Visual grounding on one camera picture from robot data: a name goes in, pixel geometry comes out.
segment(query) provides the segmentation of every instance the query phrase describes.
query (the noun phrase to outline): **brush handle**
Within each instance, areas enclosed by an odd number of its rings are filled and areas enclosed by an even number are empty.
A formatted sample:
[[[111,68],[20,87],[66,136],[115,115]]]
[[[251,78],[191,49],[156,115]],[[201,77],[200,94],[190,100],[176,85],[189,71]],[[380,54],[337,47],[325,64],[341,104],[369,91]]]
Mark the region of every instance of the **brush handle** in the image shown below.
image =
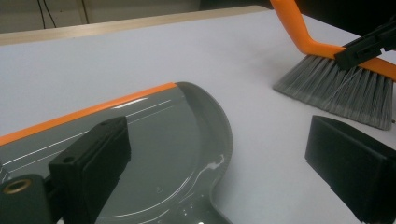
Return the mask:
[[[300,52],[334,59],[335,53],[345,49],[314,40],[308,33],[303,16],[294,0],[271,0],[271,4]],[[359,66],[396,81],[396,65],[393,63],[373,58]]]

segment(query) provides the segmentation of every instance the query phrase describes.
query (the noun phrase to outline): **white tabletop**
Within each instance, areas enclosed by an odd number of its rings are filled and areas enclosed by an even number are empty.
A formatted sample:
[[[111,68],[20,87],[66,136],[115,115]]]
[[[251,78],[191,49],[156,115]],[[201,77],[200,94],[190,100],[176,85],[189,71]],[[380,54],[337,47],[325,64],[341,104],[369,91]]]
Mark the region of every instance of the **white tabletop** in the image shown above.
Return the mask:
[[[305,18],[320,41],[343,45],[355,37]],[[189,81],[219,101],[233,129],[233,158],[215,203],[234,224],[359,223],[304,159],[310,120],[339,119],[393,148],[395,127],[379,131],[273,91],[303,57],[273,11],[2,46],[0,136]],[[384,57],[396,62],[394,52]]]

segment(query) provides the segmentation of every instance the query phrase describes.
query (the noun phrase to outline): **cable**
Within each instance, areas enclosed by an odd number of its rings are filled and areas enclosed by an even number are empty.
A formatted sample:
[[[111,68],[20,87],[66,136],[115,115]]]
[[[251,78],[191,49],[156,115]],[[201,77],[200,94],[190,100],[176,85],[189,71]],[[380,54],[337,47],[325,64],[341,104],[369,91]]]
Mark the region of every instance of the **cable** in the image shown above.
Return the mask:
[[[52,15],[50,14],[49,7],[47,7],[47,0],[43,0],[43,2],[44,2],[44,6],[46,7],[47,12],[49,13],[49,17],[52,20],[53,27],[56,28],[55,21],[53,20]]]
[[[40,0],[37,0],[38,7],[40,8],[41,20],[43,20],[43,28],[46,29],[46,21],[44,20],[43,9],[41,8]]]

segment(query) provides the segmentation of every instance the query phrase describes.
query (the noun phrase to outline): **gray bristles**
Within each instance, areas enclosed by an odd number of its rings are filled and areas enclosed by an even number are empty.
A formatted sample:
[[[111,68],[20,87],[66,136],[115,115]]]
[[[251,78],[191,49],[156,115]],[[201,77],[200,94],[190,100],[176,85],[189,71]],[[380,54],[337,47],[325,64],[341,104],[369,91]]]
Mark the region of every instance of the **gray bristles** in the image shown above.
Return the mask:
[[[367,69],[341,71],[335,60],[309,55],[274,90],[335,115],[390,129],[393,81]]]

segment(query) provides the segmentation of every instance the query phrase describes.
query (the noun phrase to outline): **orange brush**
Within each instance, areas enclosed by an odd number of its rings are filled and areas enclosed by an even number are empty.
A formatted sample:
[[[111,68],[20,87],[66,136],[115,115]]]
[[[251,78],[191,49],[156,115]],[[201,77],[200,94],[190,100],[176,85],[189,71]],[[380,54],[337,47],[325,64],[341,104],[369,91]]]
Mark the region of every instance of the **orange brush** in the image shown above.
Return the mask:
[[[312,39],[293,0],[271,3],[294,44],[308,55],[274,89],[338,116],[389,130],[396,65],[373,58],[343,71],[334,54],[344,47]]]

